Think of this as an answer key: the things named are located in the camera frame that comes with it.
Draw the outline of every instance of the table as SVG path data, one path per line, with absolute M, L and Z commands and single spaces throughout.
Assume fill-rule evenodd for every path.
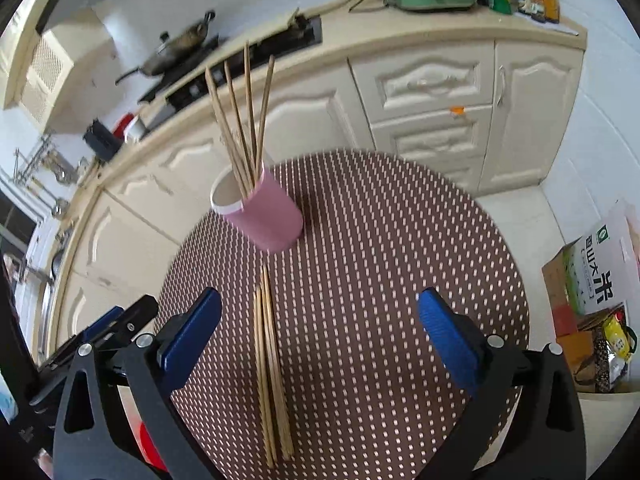
M 289 251 L 261 253 L 209 213 L 168 271 L 158 326 L 205 286 L 224 309 L 174 403 L 229 480 L 413 479 L 468 399 L 417 318 L 417 294 L 436 286 L 486 335 L 526 348 L 529 310 L 513 258 L 474 200 L 419 164 L 338 150 L 273 174 L 305 218 Z M 296 448 L 274 470 L 264 459 L 250 306 L 264 260 Z

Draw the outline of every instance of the white floor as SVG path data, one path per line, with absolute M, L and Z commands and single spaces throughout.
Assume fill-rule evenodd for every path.
M 494 219 L 518 265 L 529 303 L 529 348 L 540 350 L 556 340 L 541 271 L 564 245 L 556 218 L 538 186 L 480 197 L 478 203 Z M 640 392 L 580 394 L 580 407 L 587 442 L 588 478 L 606 459 L 636 414 Z M 491 444 L 478 466 L 495 459 L 506 433 L 503 431 Z

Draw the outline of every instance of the green label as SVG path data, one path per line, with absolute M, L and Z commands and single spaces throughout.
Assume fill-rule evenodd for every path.
M 599 244 L 603 243 L 604 240 L 609 238 L 609 233 L 607 233 L 606 224 L 604 224 L 600 229 L 598 229 L 598 234 L 596 236 L 598 237 Z

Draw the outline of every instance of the pan handle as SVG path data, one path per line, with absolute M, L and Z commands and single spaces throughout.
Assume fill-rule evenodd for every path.
M 133 70 L 129 70 L 128 72 L 125 72 L 124 74 L 122 74 L 119 78 L 116 79 L 116 85 L 120 83 L 120 81 L 122 81 L 124 78 L 129 77 L 130 75 L 135 74 L 136 72 L 140 72 L 141 69 L 139 66 L 135 67 Z

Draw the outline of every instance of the pink cup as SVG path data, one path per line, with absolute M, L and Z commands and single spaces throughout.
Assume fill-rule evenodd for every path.
M 242 198 L 227 168 L 211 187 L 211 208 L 259 249 L 278 253 L 288 249 L 302 231 L 302 214 L 295 202 L 264 166 L 255 189 Z

